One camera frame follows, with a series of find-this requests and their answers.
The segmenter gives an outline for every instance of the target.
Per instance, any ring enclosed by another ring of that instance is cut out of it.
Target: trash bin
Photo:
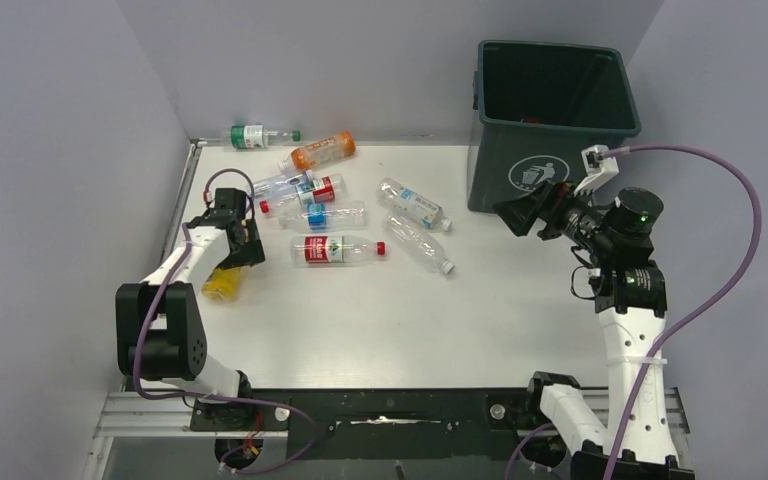
[[[640,133],[622,57],[610,48],[484,41],[473,85],[467,206],[476,212],[548,179],[579,181],[581,150]]]

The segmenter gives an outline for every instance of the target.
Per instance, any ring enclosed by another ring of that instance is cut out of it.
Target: robotic arm
[[[257,224],[245,217],[248,205],[245,192],[219,188],[212,206],[186,224],[192,251],[170,280],[159,304],[158,314],[165,314],[166,321],[157,319],[148,332],[141,371],[146,380],[160,380],[205,395],[251,397],[245,374],[207,354],[196,303],[196,292],[215,268],[252,266],[266,260]],[[124,284],[116,292],[117,357],[119,370],[127,376],[133,374],[137,338],[149,304],[183,253],[182,245],[142,282]]]
[[[667,309],[664,277],[649,259],[654,251],[649,234],[663,211],[654,194],[640,188],[623,189],[612,204],[594,207],[582,195],[591,193],[618,172],[616,159],[599,159],[606,147],[582,152],[587,178],[579,185],[543,183],[525,197],[496,204],[494,210],[511,231],[526,235],[540,218],[543,240],[561,234],[571,239],[573,253],[588,269],[595,311],[607,347],[609,412],[602,425],[587,406],[576,380],[568,375],[537,372],[529,384],[529,409],[549,418],[572,453],[574,480],[601,479],[620,415],[643,363],[652,364],[634,403],[623,436],[615,478],[695,478],[680,468],[667,425],[661,353],[646,357],[664,330]]]

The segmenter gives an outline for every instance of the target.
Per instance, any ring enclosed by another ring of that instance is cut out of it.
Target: bolt
[[[286,408],[276,408],[275,409],[275,420],[278,420],[279,422],[283,422],[284,420],[287,420],[290,418],[290,411]]]
[[[500,404],[495,404],[492,407],[490,407],[490,416],[495,418],[496,420],[501,420],[505,418],[505,407]]]

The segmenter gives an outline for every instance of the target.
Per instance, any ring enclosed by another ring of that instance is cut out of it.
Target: gray wall
[[[486,39],[615,47],[663,0],[119,0],[190,137],[232,122],[466,143]]]
[[[186,149],[113,0],[0,0],[0,479],[80,475]]]
[[[667,343],[699,478],[768,478],[768,2],[666,2],[632,58],[644,133],[629,143],[682,143],[738,165],[759,191],[764,232],[754,265],[720,304]],[[719,167],[680,154],[625,157],[618,180],[666,204],[655,258],[675,321],[740,262],[749,201]]]

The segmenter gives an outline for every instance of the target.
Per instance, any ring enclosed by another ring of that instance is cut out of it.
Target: trash bin logo
[[[535,155],[515,163],[508,172],[508,180],[514,187],[531,193],[546,180],[563,182],[569,173],[569,164],[564,160],[552,155]]]

